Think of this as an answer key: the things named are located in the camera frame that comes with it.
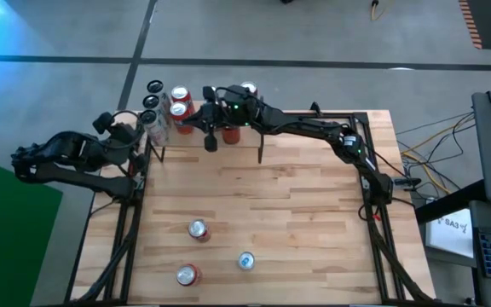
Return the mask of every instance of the can top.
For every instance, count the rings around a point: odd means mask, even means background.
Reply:
[[[160,99],[156,95],[149,95],[143,98],[143,106],[145,108],[156,108],[159,102]]]
[[[188,95],[188,90],[182,85],[177,85],[173,90],[171,90],[171,96],[176,99],[185,98]]]
[[[187,105],[183,102],[175,102],[170,107],[171,115],[182,116],[187,111]]]
[[[176,277],[177,282],[184,286],[188,286],[192,284],[194,279],[196,278],[196,271],[191,265],[185,264],[181,268],[179,268]]]
[[[255,264],[255,257],[250,252],[242,252],[240,257],[238,258],[238,265],[242,269],[253,269],[253,265]]]
[[[144,125],[152,124],[156,119],[157,114],[153,110],[145,110],[142,112],[142,115],[140,115],[140,120]]]
[[[245,81],[243,84],[241,84],[241,87],[247,88],[252,94],[257,92],[257,86],[251,81]]]
[[[164,84],[160,80],[153,80],[147,84],[147,90],[149,93],[156,94],[164,88]]]
[[[206,231],[205,222],[203,219],[195,219],[188,225],[188,232],[192,236],[200,237]]]

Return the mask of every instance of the gray floor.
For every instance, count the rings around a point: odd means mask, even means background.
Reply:
[[[0,0],[0,55],[131,58],[148,3]],[[369,4],[158,0],[142,57],[491,64],[491,50],[472,46],[457,0],[396,0],[376,22],[369,20]],[[10,169],[9,155],[18,146],[46,141],[57,131],[94,133],[90,123],[117,107],[129,67],[0,62],[0,165]],[[467,112],[472,93],[491,90],[491,72],[140,65],[128,108],[141,107],[145,85],[155,78],[169,86],[184,84],[196,98],[204,85],[252,80],[276,107],[306,108],[317,101],[325,109],[389,109],[397,131]],[[399,139],[413,145],[448,125]],[[466,153],[437,167],[464,186],[482,173],[474,129],[458,138]],[[446,142],[437,156],[456,152],[455,145]],[[414,175],[425,178],[421,171]],[[64,298],[92,197],[81,188],[55,186],[65,196],[33,305],[57,304]],[[433,193],[430,188],[423,191]],[[430,260],[430,270],[438,298],[460,303],[472,295],[466,267]]]

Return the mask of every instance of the wooden tabletop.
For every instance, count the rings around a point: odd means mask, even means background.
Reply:
[[[377,152],[401,166],[389,111],[366,112]],[[127,116],[118,119],[132,120]],[[194,134],[203,138],[199,130]],[[387,165],[380,169],[398,176]],[[118,176],[118,170],[107,167],[101,174]],[[380,302],[367,225],[357,217],[362,204],[357,170],[326,142],[266,136],[260,165],[253,147],[220,146],[215,153],[170,147],[163,164],[151,158],[146,191],[129,304]],[[402,191],[394,196],[410,200]],[[109,201],[98,194],[94,208]],[[435,297],[413,208],[394,202],[388,210],[399,260]],[[117,216],[114,205],[90,219],[72,298],[85,293],[107,265]],[[195,218],[211,229],[206,243],[188,236]],[[255,255],[252,271],[238,268],[244,251]],[[202,271],[198,286],[176,282],[185,263]],[[387,262],[384,271],[394,298]],[[121,277],[119,270],[115,289]]]

